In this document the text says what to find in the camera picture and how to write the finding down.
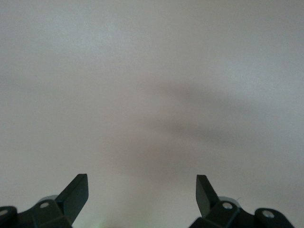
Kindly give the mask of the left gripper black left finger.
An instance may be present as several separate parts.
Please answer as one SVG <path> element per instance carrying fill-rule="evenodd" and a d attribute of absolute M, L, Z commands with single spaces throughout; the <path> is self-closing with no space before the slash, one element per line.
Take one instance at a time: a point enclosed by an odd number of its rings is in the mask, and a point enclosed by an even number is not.
<path fill-rule="evenodd" d="M 71 228 L 89 196 L 87 174 L 78 174 L 57 196 L 19 214 L 20 228 Z"/>

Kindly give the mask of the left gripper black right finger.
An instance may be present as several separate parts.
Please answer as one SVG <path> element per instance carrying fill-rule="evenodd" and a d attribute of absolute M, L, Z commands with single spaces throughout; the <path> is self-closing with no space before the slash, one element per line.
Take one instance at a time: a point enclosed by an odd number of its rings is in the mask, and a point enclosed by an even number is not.
<path fill-rule="evenodd" d="M 231 200 L 222 200 L 207 176 L 196 177 L 196 202 L 201 213 L 191 228 L 253 228 L 254 216 Z"/>

